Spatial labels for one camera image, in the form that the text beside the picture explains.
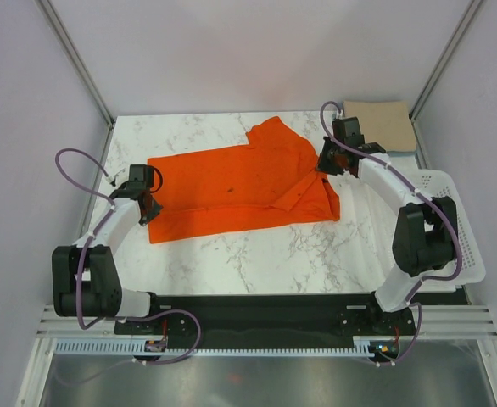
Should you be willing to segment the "orange t shirt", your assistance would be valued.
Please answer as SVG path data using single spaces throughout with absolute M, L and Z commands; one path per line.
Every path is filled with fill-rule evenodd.
M 164 177 L 150 243 L 340 219 L 309 140 L 277 116 L 246 137 L 245 145 L 148 159 Z

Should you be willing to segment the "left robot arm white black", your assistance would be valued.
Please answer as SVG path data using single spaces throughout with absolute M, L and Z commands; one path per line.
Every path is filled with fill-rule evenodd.
M 109 207 L 89 232 L 52 254 L 53 307 L 60 317 L 133 318 L 145 333 L 157 332 L 163 313 L 151 305 L 151 294 L 123 288 L 114 255 L 127 234 L 156 218 L 162 206 L 154 194 L 163 186 L 160 171 L 133 164 L 112 179 Z

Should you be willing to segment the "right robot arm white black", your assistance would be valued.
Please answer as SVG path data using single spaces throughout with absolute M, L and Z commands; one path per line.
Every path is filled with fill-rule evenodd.
M 317 169 L 328 175 L 349 173 L 368 185 L 396 214 L 392 241 L 394 265 L 374 292 L 367 327 L 387 332 L 395 311 L 408 306 L 426 280 L 450 281 L 461 270 L 457 210 L 453 198 L 431 198 L 392 164 L 382 146 L 365 142 L 357 118 L 336 118 L 322 126 L 326 136 Z

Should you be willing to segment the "folded blue t shirt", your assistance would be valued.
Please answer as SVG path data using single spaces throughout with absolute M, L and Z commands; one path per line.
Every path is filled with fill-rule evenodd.
M 415 157 L 416 150 L 415 149 L 412 151 L 388 150 L 387 154 L 392 158 L 408 158 L 408 157 Z

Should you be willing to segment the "folded beige t shirt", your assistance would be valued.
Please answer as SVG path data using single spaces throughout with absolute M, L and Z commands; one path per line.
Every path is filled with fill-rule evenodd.
M 377 142 L 393 153 L 414 153 L 416 136 L 404 101 L 344 101 L 346 117 L 356 117 L 366 142 Z

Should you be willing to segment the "white plastic basket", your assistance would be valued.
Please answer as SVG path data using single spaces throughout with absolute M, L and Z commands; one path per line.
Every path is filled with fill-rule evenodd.
M 460 194 L 451 176 L 441 170 L 418 169 L 409 171 L 407 177 L 426 196 L 432 198 L 448 196 L 455 201 L 458 239 L 462 252 L 461 272 L 453 281 L 429 280 L 422 283 L 420 291 L 423 293 L 453 292 L 459 286 L 481 282 L 486 276 L 486 269 Z

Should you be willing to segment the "right aluminium frame post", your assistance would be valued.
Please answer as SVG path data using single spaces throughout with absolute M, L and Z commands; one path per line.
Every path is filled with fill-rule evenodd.
M 439 55 L 436 64 L 427 78 L 421 92 L 419 93 L 412 109 L 409 112 L 410 122 L 414 123 L 422 112 L 427 100 L 433 93 L 438 81 L 446 71 L 452 58 L 455 56 L 462 40 L 469 31 L 472 23 L 477 18 L 479 12 L 485 4 L 484 0 L 471 0 L 468 2 L 466 9 L 463 11 L 459 21 L 457 22 L 452 34 L 446 42 L 443 51 Z

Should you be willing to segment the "aluminium frame post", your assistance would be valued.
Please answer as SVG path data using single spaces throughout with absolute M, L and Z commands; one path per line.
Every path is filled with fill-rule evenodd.
M 36 0 L 36 5 L 42 12 L 50 28 L 53 30 L 53 34 L 63 48 L 64 53 L 75 70 L 75 73 L 86 88 L 91 100 L 98 109 L 98 112 L 102 116 L 106 125 L 112 128 L 115 122 L 114 116 L 111 114 L 101 92 L 98 90 L 95 80 L 92 78 L 87 65 L 78 52 L 77 47 L 64 22 L 62 21 L 59 12 L 54 7 L 53 2 L 50 0 Z
M 452 58 L 455 56 L 462 40 L 469 31 L 472 23 L 477 18 L 479 12 L 485 4 L 484 0 L 471 0 L 468 2 L 466 9 L 463 11 L 459 21 L 457 22 L 452 34 L 446 42 L 443 51 L 439 55 L 436 64 L 427 78 L 421 92 L 419 93 L 412 109 L 409 112 L 410 122 L 414 123 L 422 112 L 427 100 L 433 93 L 438 81 L 446 71 Z

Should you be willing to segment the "left aluminium frame post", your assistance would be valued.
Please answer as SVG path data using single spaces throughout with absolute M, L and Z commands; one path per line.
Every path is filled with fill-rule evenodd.
M 75 73 L 86 88 L 91 100 L 98 109 L 98 112 L 102 116 L 106 125 L 112 128 L 115 122 L 114 116 L 111 114 L 101 92 L 98 90 L 95 80 L 92 78 L 87 65 L 78 52 L 77 47 L 64 22 L 62 21 L 59 12 L 54 7 L 53 2 L 50 0 L 36 0 L 36 5 L 42 12 L 50 28 L 53 30 L 53 34 L 63 48 L 64 53 L 75 70 Z

